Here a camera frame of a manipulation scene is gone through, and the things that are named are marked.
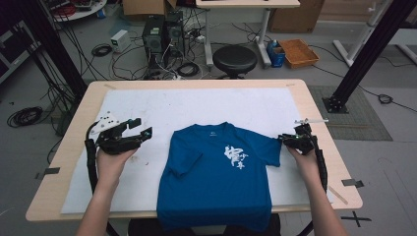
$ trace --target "white paper sheet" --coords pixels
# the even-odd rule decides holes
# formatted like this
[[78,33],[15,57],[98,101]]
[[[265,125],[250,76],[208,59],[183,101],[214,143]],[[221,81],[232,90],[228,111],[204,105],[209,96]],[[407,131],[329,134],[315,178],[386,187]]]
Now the white paper sheet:
[[[305,118],[299,116],[288,88],[110,90],[96,120],[107,111],[121,122],[142,119],[142,126],[125,131],[124,136],[153,128],[153,137],[144,142],[125,165],[112,211],[156,210],[159,179],[172,133],[176,130],[193,124],[216,125],[227,121],[236,127],[277,138],[283,133],[294,134],[294,121]],[[280,167],[268,167],[272,205],[307,205],[304,182],[285,147],[280,158]],[[62,213],[84,212],[91,198],[90,192],[84,151]]]

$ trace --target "gray mat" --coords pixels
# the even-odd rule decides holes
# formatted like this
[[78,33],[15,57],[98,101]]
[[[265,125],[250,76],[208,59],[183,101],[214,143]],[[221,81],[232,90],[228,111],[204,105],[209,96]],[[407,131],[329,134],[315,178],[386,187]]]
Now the gray mat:
[[331,97],[336,87],[309,87],[309,90],[322,117],[329,119],[328,130],[335,140],[392,141],[389,132],[359,88],[346,103],[348,114],[326,111],[322,98]]

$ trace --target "forearm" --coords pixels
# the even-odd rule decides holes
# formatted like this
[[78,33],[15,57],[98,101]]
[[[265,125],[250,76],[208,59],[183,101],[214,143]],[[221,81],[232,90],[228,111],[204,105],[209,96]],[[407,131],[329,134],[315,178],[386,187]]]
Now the forearm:
[[111,200],[114,189],[103,188],[97,185],[83,220],[78,229],[77,235],[102,236],[105,234],[108,215],[110,213]]
[[310,198],[315,235],[348,235],[337,214],[328,201],[328,196],[320,182],[320,178],[307,180],[306,187]]

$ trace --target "t-shirt sleeve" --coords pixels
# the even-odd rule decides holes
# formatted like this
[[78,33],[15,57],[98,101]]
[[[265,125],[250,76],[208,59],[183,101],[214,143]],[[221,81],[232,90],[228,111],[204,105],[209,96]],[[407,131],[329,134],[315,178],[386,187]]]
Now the t-shirt sleeve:
[[202,153],[194,149],[182,134],[174,132],[169,146],[168,170],[180,177],[186,174],[201,156]]
[[265,161],[266,165],[280,166],[281,142],[278,139],[263,136],[253,131],[246,131],[245,133],[246,140],[258,158]]

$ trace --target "blue container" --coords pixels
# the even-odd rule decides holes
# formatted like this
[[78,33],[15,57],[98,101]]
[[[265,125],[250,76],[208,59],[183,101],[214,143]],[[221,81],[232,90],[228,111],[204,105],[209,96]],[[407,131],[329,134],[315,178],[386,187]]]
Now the blue container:
[[282,67],[285,61],[285,52],[282,47],[279,46],[279,43],[274,40],[268,43],[267,53],[270,60],[270,65],[274,68]]

